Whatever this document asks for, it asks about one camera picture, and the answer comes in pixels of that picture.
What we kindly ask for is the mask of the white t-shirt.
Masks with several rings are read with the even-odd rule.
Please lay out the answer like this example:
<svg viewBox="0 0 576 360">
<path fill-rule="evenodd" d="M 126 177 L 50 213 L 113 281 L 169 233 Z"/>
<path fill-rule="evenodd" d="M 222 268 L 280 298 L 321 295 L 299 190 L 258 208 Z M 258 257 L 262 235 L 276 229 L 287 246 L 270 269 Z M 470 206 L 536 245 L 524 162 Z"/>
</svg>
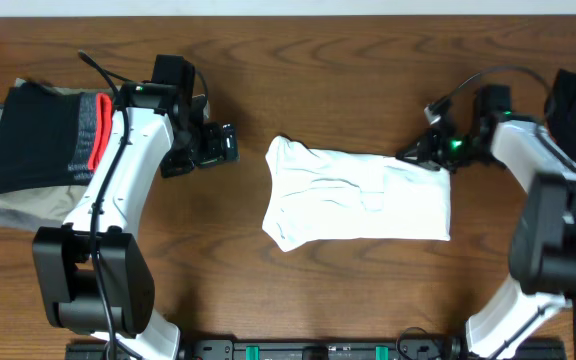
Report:
<svg viewBox="0 0 576 360">
<path fill-rule="evenodd" d="M 292 251 L 317 240 L 450 238 L 451 184 L 393 157 L 310 149 L 275 137 L 263 231 Z"/>
</svg>

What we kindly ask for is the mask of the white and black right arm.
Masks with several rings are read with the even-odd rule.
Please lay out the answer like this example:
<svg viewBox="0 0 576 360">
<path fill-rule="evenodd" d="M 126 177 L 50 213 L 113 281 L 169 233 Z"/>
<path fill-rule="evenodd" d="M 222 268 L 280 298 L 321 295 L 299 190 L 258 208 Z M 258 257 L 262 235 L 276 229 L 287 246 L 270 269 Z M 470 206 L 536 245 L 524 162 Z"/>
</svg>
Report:
<svg viewBox="0 0 576 360">
<path fill-rule="evenodd" d="M 396 154 L 421 168 L 455 171 L 474 161 L 503 165 L 527 194 L 508 253 L 509 274 L 466 322 L 465 353 L 511 359 L 544 322 L 566 308 L 576 333 L 576 163 L 530 116 L 494 111 L 474 135 L 455 136 L 433 115 L 425 133 Z"/>
</svg>

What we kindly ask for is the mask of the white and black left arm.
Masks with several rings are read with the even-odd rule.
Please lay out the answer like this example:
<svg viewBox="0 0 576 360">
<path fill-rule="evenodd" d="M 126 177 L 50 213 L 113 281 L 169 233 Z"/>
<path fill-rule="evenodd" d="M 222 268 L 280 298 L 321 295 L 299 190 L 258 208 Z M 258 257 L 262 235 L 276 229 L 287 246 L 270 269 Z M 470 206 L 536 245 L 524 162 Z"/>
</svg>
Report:
<svg viewBox="0 0 576 360">
<path fill-rule="evenodd" d="M 32 243 L 48 323 L 104 341 L 100 359 L 180 359 L 181 329 L 154 308 L 138 231 L 155 175 L 185 175 L 237 159 L 235 129 L 209 119 L 192 85 L 126 83 L 109 145 L 86 192 L 59 227 Z"/>
</svg>

